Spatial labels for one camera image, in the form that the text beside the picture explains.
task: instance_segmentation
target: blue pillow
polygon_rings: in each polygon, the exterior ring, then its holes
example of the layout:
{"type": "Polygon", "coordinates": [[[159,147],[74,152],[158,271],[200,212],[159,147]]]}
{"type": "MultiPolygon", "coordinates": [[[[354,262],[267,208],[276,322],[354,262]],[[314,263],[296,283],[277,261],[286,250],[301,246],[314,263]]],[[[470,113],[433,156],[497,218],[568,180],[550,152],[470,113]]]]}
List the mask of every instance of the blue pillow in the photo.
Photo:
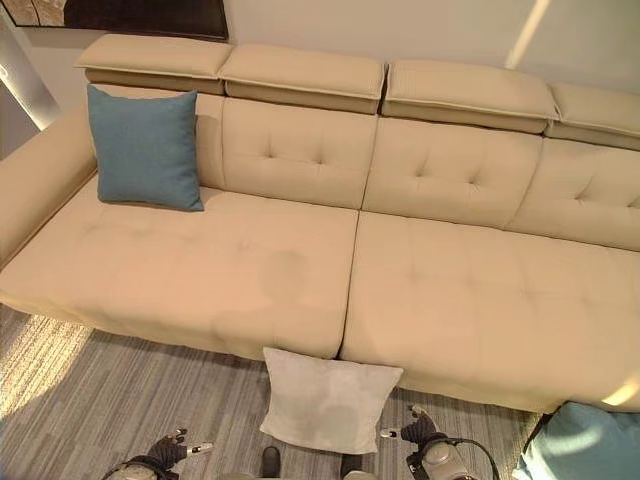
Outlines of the blue pillow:
{"type": "Polygon", "coordinates": [[[88,95],[101,201],[204,210],[196,171],[196,92],[130,99],[89,85],[88,95]]]}
{"type": "Polygon", "coordinates": [[[563,405],[513,472],[519,480],[640,479],[640,413],[563,405]]]}

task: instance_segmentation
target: foot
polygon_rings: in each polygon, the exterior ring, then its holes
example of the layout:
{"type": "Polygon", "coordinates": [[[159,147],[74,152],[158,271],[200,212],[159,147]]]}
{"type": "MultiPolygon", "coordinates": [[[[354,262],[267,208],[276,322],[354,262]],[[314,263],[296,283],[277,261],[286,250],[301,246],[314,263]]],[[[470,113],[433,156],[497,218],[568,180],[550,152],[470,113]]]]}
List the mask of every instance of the foot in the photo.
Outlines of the foot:
{"type": "Polygon", "coordinates": [[[262,478],[280,478],[280,451],[267,447],[262,452],[262,478]]]}
{"type": "Polygon", "coordinates": [[[353,471],[362,471],[362,455],[342,454],[340,464],[340,478],[344,478],[353,471]]]}

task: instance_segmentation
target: framed artwork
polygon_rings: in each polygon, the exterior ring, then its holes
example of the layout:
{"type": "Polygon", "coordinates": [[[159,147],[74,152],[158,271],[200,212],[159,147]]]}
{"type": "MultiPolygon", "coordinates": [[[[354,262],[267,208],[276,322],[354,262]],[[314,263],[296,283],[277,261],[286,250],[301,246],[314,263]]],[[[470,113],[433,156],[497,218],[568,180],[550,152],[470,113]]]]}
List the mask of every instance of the framed artwork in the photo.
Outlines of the framed artwork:
{"type": "Polygon", "coordinates": [[[229,38],[223,0],[0,0],[18,27],[229,38]]]}

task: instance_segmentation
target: tufted upholstery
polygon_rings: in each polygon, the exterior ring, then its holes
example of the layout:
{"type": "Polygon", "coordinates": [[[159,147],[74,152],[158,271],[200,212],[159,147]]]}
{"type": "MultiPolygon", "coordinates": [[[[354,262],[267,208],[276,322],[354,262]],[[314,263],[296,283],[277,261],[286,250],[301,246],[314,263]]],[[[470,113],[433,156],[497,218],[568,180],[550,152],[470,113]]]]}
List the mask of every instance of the tufted upholstery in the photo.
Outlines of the tufted upholstery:
{"type": "Polygon", "coordinates": [[[549,411],[610,395],[638,345],[638,253],[360,215],[345,360],[402,367],[407,388],[549,411]]]}
{"type": "MultiPolygon", "coordinates": [[[[110,95],[125,98],[160,98],[182,95],[181,92],[152,88],[95,85],[110,95]]],[[[196,163],[200,185],[223,188],[222,106],[224,97],[198,94],[196,101],[196,163]]]]}
{"type": "Polygon", "coordinates": [[[376,117],[228,98],[226,189],[360,208],[376,117]]]}
{"type": "Polygon", "coordinates": [[[541,139],[382,118],[364,210],[502,227],[529,185],[541,139]]]}
{"type": "Polygon", "coordinates": [[[545,139],[507,229],[640,251],[640,152],[545,139]]]}
{"type": "Polygon", "coordinates": [[[205,211],[100,203],[88,183],[0,276],[0,302],[262,358],[336,355],[357,213],[201,189],[205,211]]]}

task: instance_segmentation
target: white pillow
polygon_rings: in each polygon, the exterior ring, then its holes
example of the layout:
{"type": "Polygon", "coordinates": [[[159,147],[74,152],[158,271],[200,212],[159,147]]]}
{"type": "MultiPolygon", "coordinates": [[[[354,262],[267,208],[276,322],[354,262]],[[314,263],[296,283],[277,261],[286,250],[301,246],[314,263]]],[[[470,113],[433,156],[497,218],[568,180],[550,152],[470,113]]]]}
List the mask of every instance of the white pillow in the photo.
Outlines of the white pillow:
{"type": "Polygon", "coordinates": [[[401,368],[264,348],[271,403],[260,431],[317,450],[377,452],[376,423],[401,368]]]}

